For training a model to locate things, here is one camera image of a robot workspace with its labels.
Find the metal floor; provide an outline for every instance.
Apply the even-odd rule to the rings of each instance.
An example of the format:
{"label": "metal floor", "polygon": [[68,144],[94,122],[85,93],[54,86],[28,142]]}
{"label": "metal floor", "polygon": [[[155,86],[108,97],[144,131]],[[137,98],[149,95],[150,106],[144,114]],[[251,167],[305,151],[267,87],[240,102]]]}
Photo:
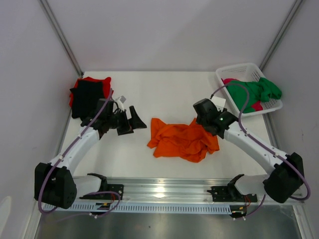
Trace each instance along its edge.
{"label": "metal floor", "polygon": [[228,215],[110,213],[54,223],[71,214],[54,212],[42,218],[35,238],[301,239],[292,206],[263,206],[246,221],[233,221]]}

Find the orange cloth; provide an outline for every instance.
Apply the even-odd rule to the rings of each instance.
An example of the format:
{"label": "orange cloth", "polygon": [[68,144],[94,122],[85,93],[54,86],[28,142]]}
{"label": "orange cloth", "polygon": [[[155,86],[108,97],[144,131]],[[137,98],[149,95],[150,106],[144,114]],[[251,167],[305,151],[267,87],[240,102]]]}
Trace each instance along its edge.
{"label": "orange cloth", "polygon": [[206,153],[219,150],[216,136],[206,132],[196,124],[196,119],[186,124],[166,124],[153,118],[151,123],[151,140],[148,147],[154,148],[156,158],[181,157],[190,162],[199,163]]}

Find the gray wall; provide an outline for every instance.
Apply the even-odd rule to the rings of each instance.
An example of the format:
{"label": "gray wall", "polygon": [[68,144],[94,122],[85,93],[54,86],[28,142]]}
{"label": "gray wall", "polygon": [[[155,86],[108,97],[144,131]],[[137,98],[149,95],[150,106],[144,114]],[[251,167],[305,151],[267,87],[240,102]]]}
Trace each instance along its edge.
{"label": "gray wall", "polygon": [[2,0],[0,29],[0,201],[12,197],[1,238],[17,239],[34,168],[55,154],[76,74],[36,0]]}
{"label": "gray wall", "polygon": [[50,0],[82,70],[260,64],[294,0]]}
{"label": "gray wall", "polygon": [[284,107],[272,113],[282,149],[304,160],[312,197],[307,201],[319,226],[319,1],[307,0],[264,71],[283,90]]}

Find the purple cable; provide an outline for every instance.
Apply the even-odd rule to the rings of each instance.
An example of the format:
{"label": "purple cable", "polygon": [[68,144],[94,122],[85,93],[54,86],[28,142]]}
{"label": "purple cable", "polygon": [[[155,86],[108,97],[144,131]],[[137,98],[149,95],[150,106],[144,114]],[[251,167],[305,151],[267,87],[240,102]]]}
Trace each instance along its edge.
{"label": "purple cable", "polygon": [[[91,122],[84,128],[84,130],[80,133],[81,136],[78,136],[75,138],[75,140],[70,143],[70,145],[66,148],[66,150],[64,151],[64,153],[62,154],[62,158],[64,158],[66,156],[66,154],[71,150],[71,148],[76,144],[77,141],[79,141],[81,139],[81,137],[84,135],[84,133],[88,130],[88,128],[96,121],[96,119],[99,117],[99,115],[102,113],[103,109],[105,108],[106,104],[108,103],[108,101],[110,100],[111,96],[112,96],[112,88],[110,88],[110,92],[109,92],[109,95],[108,97],[106,98],[104,104],[102,105],[101,109],[99,110],[99,112],[94,116],[94,118],[91,120]],[[52,213],[54,212],[57,207],[53,208],[52,210],[50,211],[45,211],[43,210],[42,208],[42,196],[43,196],[43,192],[44,192],[44,189],[45,189],[45,186],[52,174],[52,172],[54,171],[54,169],[58,166],[58,164],[62,161],[62,159],[58,159],[56,161],[56,163],[52,166],[52,168],[49,170],[48,174],[46,175],[46,177],[44,178],[44,181],[43,181],[43,184],[41,186],[41,189],[40,189],[40,193],[39,193],[39,198],[38,198],[38,208],[39,208],[39,211],[42,213],[42,214],[49,214],[49,213]]]}
{"label": "purple cable", "polygon": [[77,217],[77,216],[82,216],[82,215],[87,215],[87,216],[95,216],[96,218],[101,218],[101,217],[104,217],[106,216],[107,214],[109,214],[111,211],[115,210],[115,208],[118,207],[119,203],[120,203],[120,200],[121,200],[121,195],[118,194],[117,192],[113,192],[113,191],[103,191],[103,192],[95,192],[95,193],[89,193],[87,195],[97,195],[97,194],[115,194],[117,197],[118,197],[118,202],[116,203],[116,205],[111,208],[110,210],[106,211],[105,213],[103,214],[100,214],[100,215],[93,215],[93,214],[87,214],[87,213],[77,213],[77,214],[73,214],[73,215],[69,215],[67,217],[64,217],[64,218],[61,218],[59,220],[56,220],[52,223],[59,223],[61,221],[64,221],[64,220],[67,220],[67,219],[70,219],[70,218],[73,218],[73,217]]}
{"label": "purple cable", "polygon": [[267,150],[268,152],[270,152],[273,156],[277,157],[278,159],[280,159],[281,161],[283,161],[285,164],[287,164],[297,175],[298,177],[302,180],[302,182],[305,184],[306,186],[306,189],[307,189],[307,195],[303,198],[296,198],[296,197],[293,197],[291,196],[290,198],[292,199],[295,199],[295,200],[298,200],[298,201],[304,201],[304,200],[307,200],[310,195],[311,195],[311,190],[310,190],[310,186],[308,184],[308,182],[306,181],[306,179],[304,178],[304,176],[298,171],[298,169],[296,169],[289,161],[287,161],[286,159],[284,159],[282,156],[280,155],[276,155],[276,153],[271,150],[270,148],[268,148],[266,145],[264,145],[263,143],[261,143],[258,139],[256,139],[254,136],[250,135],[249,133],[247,133],[247,130],[245,129],[245,127],[243,126],[242,124],[242,121],[241,121],[241,116],[244,112],[244,110],[246,109],[246,106],[249,102],[249,92],[248,90],[246,89],[246,87],[240,85],[240,84],[236,84],[236,83],[228,83],[226,85],[223,85],[221,87],[219,87],[216,91],[214,91],[214,93],[212,94],[212,96],[214,94],[216,94],[216,92],[218,92],[219,90],[221,90],[222,88],[226,87],[226,86],[229,86],[229,85],[236,85],[236,86],[240,86],[241,88],[243,88],[245,91],[246,91],[246,94],[247,94],[247,98],[246,98],[246,102],[245,104],[243,105],[243,107],[241,108],[240,112],[239,112],[239,116],[238,116],[238,123],[239,123],[239,126],[240,128],[242,129],[242,131],[248,136],[250,137],[254,142],[256,142],[259,146],[261,146],[262,148],[264,148],[265,150]]}

